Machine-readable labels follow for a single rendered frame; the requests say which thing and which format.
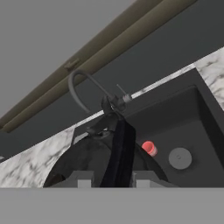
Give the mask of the red cup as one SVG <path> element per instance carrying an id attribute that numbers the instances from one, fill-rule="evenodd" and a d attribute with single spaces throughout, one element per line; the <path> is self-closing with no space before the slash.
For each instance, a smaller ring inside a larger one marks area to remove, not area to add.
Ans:
<path id="1" fill-rule="evenodd" d="M 158 149 L 152 141 L 145 141 L 142 148 L 152 157 L 155 157 L 158 153 Z"/>

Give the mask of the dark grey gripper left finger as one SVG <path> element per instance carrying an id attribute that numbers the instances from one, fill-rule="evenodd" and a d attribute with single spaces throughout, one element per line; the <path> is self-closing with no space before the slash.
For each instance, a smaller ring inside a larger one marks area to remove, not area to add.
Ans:
<path id="1" fill-rule="evenodd" d="M 91 188 L 94 184 L 92 171 L 73 171 L 68 178 L 57 174 L 51 182 L 54 188 Z"/>

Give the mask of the dark grey sink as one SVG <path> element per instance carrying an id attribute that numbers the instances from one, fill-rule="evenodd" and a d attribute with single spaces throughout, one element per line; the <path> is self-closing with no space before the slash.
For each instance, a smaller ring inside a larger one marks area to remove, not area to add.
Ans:
<path id="1" fill-rule="evenodd" d="M 191 72 L 145 95 L 147 106 L 123 118 L 136 130 L 136 143 L 152 141 L 153 157 L 167 182 L 178 187 L 224 187 L 224 114 L 202 79 Z M 177 170 L 169 163 L 175 148 L 192 154 L 191 165 Z"/>

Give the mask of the black kettle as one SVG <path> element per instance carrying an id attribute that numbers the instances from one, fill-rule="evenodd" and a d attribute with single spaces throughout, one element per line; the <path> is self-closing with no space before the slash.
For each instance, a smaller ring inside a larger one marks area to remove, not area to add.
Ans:
<path id="1" fill-rule="evenodd" d="M 44 186 L 62 183 L 81 172 L 90 173 L 95 187 L 128 187 L 133 171 L 151 171 L 167 180 L 158 162 L 136 143 L 136 136 L 125 119 L 102 118 L 60 156 Z"/>

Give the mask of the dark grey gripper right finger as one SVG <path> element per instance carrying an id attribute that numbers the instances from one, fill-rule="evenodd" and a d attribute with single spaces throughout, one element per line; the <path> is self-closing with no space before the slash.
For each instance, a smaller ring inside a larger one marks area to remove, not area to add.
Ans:
<path id="1" fill-rule="evenodd" d="M 160 179 L 154 171 L 133 171 L 132 186 L 135 188 L 175 187 L 167 181 Z"/>

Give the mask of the grey round sink drain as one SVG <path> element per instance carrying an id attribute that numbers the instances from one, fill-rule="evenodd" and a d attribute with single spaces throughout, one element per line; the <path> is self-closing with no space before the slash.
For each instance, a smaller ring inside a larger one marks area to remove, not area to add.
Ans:
<path id="1" fill-rule="evenodd" d="M 170 165 L 177 170 L 188 168 L 193 161 L 191 152 L 185 148 L 173 149 L 170 152 L 168 159 Z"/>

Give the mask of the grey curved tap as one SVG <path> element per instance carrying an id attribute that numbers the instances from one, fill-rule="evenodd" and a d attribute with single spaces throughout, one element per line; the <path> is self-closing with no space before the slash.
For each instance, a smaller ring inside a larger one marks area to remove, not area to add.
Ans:
<path id="1" fill-rule="evenodd" d="M 83 70 L 75 70 L 72 71 L 68 75 L 68 88 L 70 95 L 73 97 L 74 101 L 86 112 L 89 113 L 90 110 L 89 108 L 85 105 L 85 103 L 80 99 L 78 96 L 76 90 L 75 90 L 75 85 L 74 85 L 74 80 L 77 75 L 83 75 L 89 80 L 91 80 L 103 93 L 104 96 L 101 100 L 101 109 L 103 110 L 104 114 L 110 114 L 113 112 L 123 112 L 126 109 L 126 105 L 133 100 L 132 96 L 130 94 L 127 94 L 121 87 L 119 87 L 122 92 L 124 93 L 124 96 L 118 97 L 115 94 L 111 94 L 108 92 L 96 79 L 93 78 L 92 75 L 89 73 L 83 71 Z"/>

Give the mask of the olive window latch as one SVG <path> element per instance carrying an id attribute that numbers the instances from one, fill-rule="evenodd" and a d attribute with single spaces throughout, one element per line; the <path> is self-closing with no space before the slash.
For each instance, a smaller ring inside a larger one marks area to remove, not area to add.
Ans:
<path id="1" fill-rule="evenodd" d="M 69 61 L 64 65 L 64 68 L 66 70 L 71 70 L 73 67 L 75 67 L 80 62 L 79 59 L 74 59 L 73 61 Z"/>

